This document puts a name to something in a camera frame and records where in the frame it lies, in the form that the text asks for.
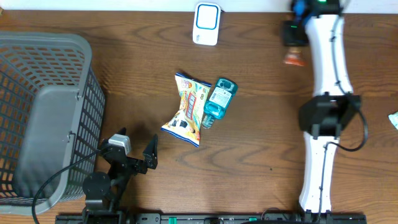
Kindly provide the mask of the grey plastic shopping basket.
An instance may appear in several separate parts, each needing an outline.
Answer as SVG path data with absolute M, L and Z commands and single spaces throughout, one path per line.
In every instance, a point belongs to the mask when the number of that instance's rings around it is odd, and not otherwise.
M 1 213 L 83 196 L 105 96 L 79 35 L 1 32 Z

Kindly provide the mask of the green orange snack packet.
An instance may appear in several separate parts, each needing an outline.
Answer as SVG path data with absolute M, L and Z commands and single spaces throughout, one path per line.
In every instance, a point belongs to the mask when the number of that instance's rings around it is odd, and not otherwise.
M 394 114 L 389 114 L 388 115 L 389 121 L 391 124 L 398 129 L 398 112 L 395 112 Z

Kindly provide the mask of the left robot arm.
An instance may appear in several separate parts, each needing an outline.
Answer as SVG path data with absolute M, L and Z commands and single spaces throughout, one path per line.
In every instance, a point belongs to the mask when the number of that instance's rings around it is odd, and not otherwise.
M 122 128 L 99 146 L 99 156 L 110 164 L 109 171 L 92 172 L 83 181 L 86 195 L 82 211 L 83 223 L 132 223 L 125 208 L 120 208 L 120 200 L 131 177 L 146 174 L 156 169 L 158 135 L 154 135 L 143 151 L 143 159 L 129 157 L 132 146 L 126 128 Z

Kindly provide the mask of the teal blister pack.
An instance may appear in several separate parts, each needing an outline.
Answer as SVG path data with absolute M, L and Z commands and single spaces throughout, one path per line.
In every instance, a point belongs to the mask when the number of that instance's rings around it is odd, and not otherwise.
M 211 96 L 205 103 L 205 117 L 201 124 L 205 129 L 211 128 L 216 120 L 224 118 L 226 110 L 237 90 L 238 86 L 235 82 L 226 78 L 218 79 Z

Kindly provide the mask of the cream yellow snack bag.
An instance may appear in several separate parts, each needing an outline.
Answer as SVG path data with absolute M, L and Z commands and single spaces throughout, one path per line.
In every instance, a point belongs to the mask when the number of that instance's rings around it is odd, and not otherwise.
M 204 105 L 211 84 L 182 73 L 175 74 L 175 81 L 181 97 L 180 106 L 172 119 L 161 127 L 161 130 L 198 147 Z

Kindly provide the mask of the red snack packet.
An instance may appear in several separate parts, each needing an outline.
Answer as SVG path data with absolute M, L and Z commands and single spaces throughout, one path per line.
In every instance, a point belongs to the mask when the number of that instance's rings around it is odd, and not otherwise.
M 299 47 L 289 47 L 284 57 L 284 63 L 300 67 L 305 66 L 301 49 Z

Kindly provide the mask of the white barcode scanner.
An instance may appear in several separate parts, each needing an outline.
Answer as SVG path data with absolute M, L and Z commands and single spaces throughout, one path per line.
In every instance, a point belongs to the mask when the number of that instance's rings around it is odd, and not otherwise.
M 192 40 L 195 44 L 214 46 L 218 42 L 221 8 L 210 2 L 199 2 L 195 8 Z

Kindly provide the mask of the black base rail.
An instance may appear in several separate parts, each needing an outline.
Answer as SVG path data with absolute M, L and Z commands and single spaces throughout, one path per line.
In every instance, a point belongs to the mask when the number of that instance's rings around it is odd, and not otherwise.
M 58 215 L 55 224 L 366 224 L 365 215 L 324 213 L 320 217 L 306 213 L 303 216 L 293 213 L 265 213 L 263 215 L 162 215 L 159 213 L 137 213 L 132 215 L 91 214 Z

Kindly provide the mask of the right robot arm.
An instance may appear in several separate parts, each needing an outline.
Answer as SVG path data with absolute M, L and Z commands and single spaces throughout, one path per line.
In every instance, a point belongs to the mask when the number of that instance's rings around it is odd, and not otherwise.
M 310 47 L 314 74 L 312 98 L 298 111 L 305 141 L 305 172 L 299 205 L 321 217 L 331 211 L 330 188 L 340 136 L 356 114 L 361 98 L 349 80 L 339 1 L 293 0 L 293 18 L 282 23 L 282 43 Z

